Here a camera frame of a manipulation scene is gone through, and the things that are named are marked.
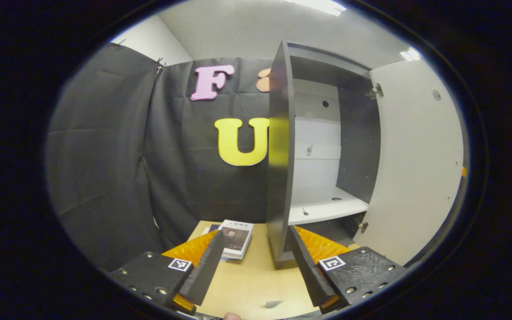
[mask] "cabinet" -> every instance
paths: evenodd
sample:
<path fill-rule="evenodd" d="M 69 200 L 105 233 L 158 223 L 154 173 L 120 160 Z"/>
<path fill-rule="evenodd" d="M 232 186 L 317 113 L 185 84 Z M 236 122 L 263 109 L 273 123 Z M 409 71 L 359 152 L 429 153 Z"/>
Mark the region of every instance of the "cabinet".
<path fill-rule="evenodd" d="M 317 225 L 368 209 L 380 157 L 369 71 L 337 53 L 280 44 L 270 71 L 266 213 L 276 263 L 293 259 L 289 225 L 329 233 Z M 343 229 L 352 239 L 356 228 Z"/>

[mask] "portrait on book cover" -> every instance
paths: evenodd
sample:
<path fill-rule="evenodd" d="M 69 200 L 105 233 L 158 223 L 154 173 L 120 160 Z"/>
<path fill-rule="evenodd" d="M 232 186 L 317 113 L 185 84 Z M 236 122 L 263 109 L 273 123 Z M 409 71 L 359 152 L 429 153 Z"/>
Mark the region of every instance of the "portrait on book cover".
<path fill-rule="evenodd" d="M 242 250 L 242 245 L 248 237 L 248 230 L 222 227 L 224 247 L 233 250 Z"/>

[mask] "open cabinet door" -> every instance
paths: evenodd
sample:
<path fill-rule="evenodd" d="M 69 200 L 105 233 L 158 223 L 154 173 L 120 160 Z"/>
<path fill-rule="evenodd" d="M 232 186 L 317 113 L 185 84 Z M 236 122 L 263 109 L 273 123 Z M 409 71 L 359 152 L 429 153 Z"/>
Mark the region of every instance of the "open cabinet door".
<path fill-rule="evenodd" d="M 463 138 L 454 103 L 423 60 L 370 71 L 380 112 L 380 161 L 368 227 L 354 237 L 404 265 L 435 235 L 460 185 Z"/>
<path fill-rule="evenodd" d="M 295 126 L 293 77 L 287 43 L 282 41 L 270 71 L 268 198 L 266 224 L 276 262 L 293 259 L 284 252 L 293 183 Z"/>

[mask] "white wall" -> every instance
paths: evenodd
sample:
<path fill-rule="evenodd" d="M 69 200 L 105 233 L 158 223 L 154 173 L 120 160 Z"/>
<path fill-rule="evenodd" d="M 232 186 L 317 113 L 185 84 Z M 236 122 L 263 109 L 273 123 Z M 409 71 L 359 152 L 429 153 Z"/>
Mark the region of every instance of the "white wall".
<path fill-rule="evenodd" d="M 119 43 L 124 39 L 122 45 L 156 61 L 162 57 L 162 63 L 167 62 L 167 65 L 193 60 L 157 14 L 127 29 L 111 42 Z"/>
<path fill-rule="evenodd" d="M 280 0 L 189 0 L 159 14 L 193 59 L 276 56 L 291 40 L 367 67 L 404 61 L 409 45 L 352 8 L 331 16 Z"/>

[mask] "yellow letter u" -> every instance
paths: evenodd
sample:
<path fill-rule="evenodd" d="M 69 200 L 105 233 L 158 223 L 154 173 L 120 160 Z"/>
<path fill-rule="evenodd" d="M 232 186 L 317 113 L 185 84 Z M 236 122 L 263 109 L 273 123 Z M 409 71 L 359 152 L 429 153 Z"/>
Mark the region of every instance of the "yellow letter u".
<path fill-rule="evenodd" d="M 270 120 L 253 118 L 248 124 L 254 127 L 254 150 L 244 153 L 238 150 L 238 128 L 242 126 L 242 120 L 226 118 L 215 122 L 215 127 L 219 130 L 219 154 L 226 163 L 233 166 L 252 166 L 266 157 Z"/>

